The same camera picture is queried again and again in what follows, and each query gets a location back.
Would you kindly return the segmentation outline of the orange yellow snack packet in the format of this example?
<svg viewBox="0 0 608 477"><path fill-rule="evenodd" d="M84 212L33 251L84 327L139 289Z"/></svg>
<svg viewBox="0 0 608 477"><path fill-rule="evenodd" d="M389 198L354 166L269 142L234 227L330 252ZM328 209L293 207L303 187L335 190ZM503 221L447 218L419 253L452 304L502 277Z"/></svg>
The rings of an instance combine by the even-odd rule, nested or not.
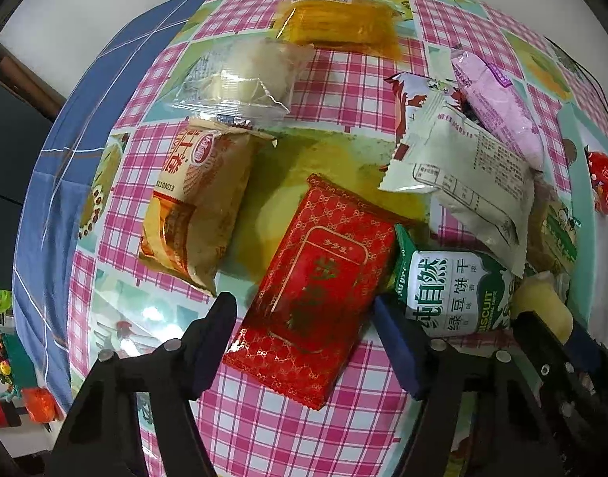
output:
<svg viewBox="0 0 608 477"><path fill-rule="evenodd" d="M276 37L322 50L402 57L396 10L381 0L284 0L276 9Z"/></svg>

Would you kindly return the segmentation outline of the green yellow snack packet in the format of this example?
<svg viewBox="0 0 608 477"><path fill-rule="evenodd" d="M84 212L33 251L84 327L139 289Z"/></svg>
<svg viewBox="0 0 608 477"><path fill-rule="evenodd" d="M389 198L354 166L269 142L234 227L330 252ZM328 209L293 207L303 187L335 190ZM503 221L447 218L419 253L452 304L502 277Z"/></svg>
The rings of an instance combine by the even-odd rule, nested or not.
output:
<svg viewBox="0 0 608 477"><path fill-rule="evenodd" d="M568 208L542 176L534 177L534 203L528 219L527 262L536 272L571 275L577 260L577 232Z"/></svg>

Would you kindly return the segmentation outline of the green white biscuit packet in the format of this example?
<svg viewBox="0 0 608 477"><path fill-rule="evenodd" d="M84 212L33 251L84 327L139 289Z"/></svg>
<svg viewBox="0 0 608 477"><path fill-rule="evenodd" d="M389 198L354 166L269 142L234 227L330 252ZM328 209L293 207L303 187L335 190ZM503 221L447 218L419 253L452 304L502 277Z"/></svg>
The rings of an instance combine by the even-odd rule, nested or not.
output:
<svg viewBox="0 0 608 477"><path fill-rule="evenodd" d="M400 255L393 290L407 319L431 337L505 330L515 277L491 255L478 251L420 250L408 231L394 227Z"/></svg>

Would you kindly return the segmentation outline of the pink plaid fruit tablecloth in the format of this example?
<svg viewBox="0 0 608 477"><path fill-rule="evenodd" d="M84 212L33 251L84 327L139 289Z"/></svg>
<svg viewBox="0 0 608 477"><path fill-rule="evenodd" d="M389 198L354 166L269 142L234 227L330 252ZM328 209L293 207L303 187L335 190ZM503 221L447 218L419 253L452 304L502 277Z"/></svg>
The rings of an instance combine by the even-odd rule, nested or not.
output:
<svg viewBox="0 0 608 477"><path fill-rule="evenodd" d="M284 0L198 0L183 29L128 86L125 109L105 135L81 215L71 272L68 342L71 386L78 389L103 348L137 354L183 331L209 297L145 267L140 229L154 182L186 113L171 89L211 47L239 33L269 35ZM595 82L550 40L475 0L381 0L398 10L402 57L319 52L296 82L291 114L279 125L296 158L274 193L287 211L307 176L337 184L394 211L431 220L441 241L471 234L440 206L378 190L393 150L396 96L391 77L445 78L445 57L460 44L496 62L531 107L542 132L548 173L569 188L556 115L567 101L608 137L608 106ZM354 352L328 405L311 410L230 367L194 406L199 432L225 476L388 476L410 434L417 407L400 388L375 333Z"/></svg>

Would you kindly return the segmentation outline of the yellow cake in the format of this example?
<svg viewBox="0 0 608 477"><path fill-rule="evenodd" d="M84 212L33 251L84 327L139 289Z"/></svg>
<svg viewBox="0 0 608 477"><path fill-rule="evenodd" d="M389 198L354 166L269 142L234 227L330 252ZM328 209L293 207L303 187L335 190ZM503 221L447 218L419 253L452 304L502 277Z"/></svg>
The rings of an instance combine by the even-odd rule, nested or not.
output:
<svg viewBox="0 0 608 477"><path fill-rule="evenodd" d="M564 345L573 331L573 316L554 284L554 275L549 271L525 278L511 298L510 316L514 321L522 312L534 311Z"/></svg>

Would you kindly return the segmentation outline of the brown wooden frame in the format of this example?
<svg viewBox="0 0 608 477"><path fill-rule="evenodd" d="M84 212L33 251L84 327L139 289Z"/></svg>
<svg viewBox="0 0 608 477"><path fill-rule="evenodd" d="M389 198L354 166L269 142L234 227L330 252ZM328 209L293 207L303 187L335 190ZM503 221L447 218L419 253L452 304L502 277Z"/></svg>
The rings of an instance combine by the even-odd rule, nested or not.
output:
<svg viewBox="0 0 608 477"><path fill-rule="evenodd" d="M33 109L55 121L66 99L0 44L0 84Z"/></svg>

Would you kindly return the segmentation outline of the blue quilted bed cover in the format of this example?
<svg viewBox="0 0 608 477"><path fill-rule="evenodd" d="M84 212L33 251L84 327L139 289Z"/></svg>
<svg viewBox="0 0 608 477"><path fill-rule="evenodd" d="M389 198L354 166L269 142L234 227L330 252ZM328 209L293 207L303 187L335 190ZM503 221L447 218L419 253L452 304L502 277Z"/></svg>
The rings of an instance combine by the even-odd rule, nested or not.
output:
<svg viewBox="0 0 608 477"><path fill-rule="evenodd" d="M138 83L206 0L169 0L134 18L104 47L36 158L16 239L15 328L62 409L72 403L66 320L78 220L107 136Z"/></svg>

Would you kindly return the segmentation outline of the pink snack packet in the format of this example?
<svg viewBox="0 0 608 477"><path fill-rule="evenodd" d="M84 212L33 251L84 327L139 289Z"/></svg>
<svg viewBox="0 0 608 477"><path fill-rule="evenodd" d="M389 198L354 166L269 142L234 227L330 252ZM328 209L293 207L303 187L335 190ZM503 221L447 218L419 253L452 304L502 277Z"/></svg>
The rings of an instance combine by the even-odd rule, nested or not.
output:
<svg viewBox="0 0 608 477"><path fill-rule="evenodd" d="M452 51L451 64L460 91L483 126L542 173L544 150L538 126L508 76L462 48Z"/></svg>

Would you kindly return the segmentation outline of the clear white bun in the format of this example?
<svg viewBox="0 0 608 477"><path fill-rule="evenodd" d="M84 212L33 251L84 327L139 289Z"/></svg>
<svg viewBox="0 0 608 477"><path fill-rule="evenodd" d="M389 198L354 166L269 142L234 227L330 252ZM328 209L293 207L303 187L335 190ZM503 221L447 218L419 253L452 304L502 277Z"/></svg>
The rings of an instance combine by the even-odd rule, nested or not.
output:
<svg viewBox="0 0 608 477"><path fill-rule="evenodd" d="M265 36L228 38L198 55L165 94L193 114L266 122L291 111L295 82L315 48Z"/></svg>

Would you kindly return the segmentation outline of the red gold patterned snack packet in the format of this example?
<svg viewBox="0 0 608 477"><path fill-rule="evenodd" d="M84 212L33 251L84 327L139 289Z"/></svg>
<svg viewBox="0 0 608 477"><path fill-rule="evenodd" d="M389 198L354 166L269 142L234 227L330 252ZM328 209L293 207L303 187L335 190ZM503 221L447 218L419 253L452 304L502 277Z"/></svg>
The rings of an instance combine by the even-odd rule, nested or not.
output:
<svg viewBox="0 0 608 477"><path fill-rule="evenodd" d="M319 410L389 275L396 227L410 220L323 176L307 183L223 362Z"/></svg>

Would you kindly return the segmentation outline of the white red snack packet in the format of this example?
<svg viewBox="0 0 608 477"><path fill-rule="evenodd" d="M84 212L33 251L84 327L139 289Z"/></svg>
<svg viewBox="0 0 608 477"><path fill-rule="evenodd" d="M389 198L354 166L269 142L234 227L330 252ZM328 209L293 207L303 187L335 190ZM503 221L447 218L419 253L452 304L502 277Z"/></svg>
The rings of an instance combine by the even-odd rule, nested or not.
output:
<svg viewBox="0 0 608 477"><path fill-rule="evenodd" d="M526 161L463 114L452 86L407 72L386 82L396 104L396 150L381 191L433 196L522 278L534 203Z"/></svg>

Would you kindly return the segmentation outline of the orange white cracker packet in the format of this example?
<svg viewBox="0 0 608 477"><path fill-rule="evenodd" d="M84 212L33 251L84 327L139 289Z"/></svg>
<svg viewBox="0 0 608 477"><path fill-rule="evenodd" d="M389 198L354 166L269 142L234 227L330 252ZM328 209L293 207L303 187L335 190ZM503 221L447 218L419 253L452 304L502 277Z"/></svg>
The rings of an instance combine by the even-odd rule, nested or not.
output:
<svg viewBox="0 0 608 477"><path fill-rule="evenodd" d="M255 155L277 139L192 118L175 136L142 226L139 260L216 295Z"/></svg>

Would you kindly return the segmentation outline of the red nice snack packet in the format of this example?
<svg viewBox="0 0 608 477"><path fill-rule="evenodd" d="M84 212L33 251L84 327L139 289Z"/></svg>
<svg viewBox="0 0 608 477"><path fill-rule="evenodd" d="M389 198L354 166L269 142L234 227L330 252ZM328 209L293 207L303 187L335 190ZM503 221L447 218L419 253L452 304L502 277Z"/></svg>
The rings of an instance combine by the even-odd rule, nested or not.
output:
<svg viewBox="0 0 608 477"><path fill-rule="evenodd" d="M604 152L584 149L587 158L595 209L608 217L608 155Z"/></svg>

